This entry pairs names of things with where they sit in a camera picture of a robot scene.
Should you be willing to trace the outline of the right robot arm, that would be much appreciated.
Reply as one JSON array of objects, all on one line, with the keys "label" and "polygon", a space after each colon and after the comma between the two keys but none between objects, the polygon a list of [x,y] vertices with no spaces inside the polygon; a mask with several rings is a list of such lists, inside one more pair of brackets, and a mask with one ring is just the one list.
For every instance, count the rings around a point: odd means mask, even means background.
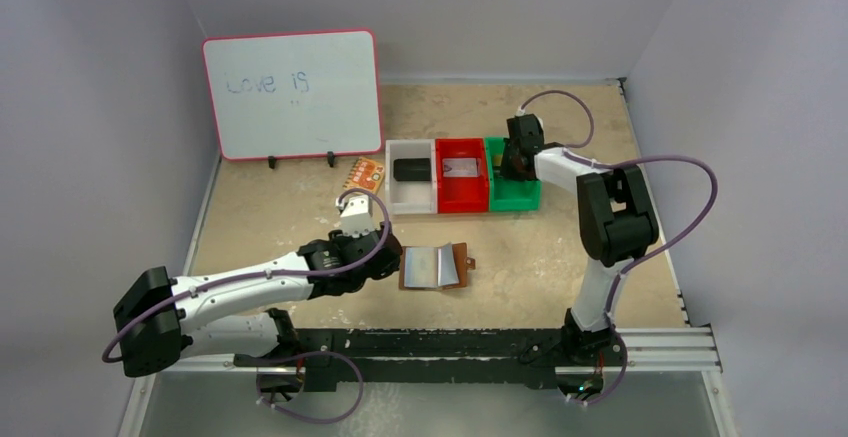
[{"label": "right robot arm", "polygon": [[573,193],[580,240],[588,256],[583,281],[564,319],[561,349],[584,364],[613,341],[614,312],[629,266],[647,254],[659,225],[636,165],[614,167],[547,143],[532,114],[506,120],[499,173],[509,181],[540,181]]}]

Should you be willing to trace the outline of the brown leather card holder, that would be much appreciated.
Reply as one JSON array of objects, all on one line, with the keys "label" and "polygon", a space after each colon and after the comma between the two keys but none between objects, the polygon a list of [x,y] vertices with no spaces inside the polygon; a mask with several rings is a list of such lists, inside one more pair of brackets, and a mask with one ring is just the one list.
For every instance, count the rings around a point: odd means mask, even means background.
[{"label": "brown leather card holder", "polygon": [[444,291],[465,288],[476,260],[465,242],[439,247],[403,248],[398,287],[404,291]]}]

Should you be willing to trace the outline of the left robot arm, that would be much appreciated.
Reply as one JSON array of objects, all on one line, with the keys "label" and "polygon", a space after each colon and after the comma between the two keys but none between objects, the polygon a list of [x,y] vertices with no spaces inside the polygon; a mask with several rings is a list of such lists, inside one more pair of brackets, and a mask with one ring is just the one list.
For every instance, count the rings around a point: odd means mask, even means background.
[{"label": "left robot arm", "polygon": [[163,266],[144,271],[113,308],[116,338],[102,359],[125,376],[158,373],[181,359],[245,354],[284,366],[297,356],[298,339],[283,329],[280,312],[246,313],[272,304],[362,289],[401,266],[402,246],[390,227],[360,237],[340,230],[297,250],[243,269],[171,277]]}]

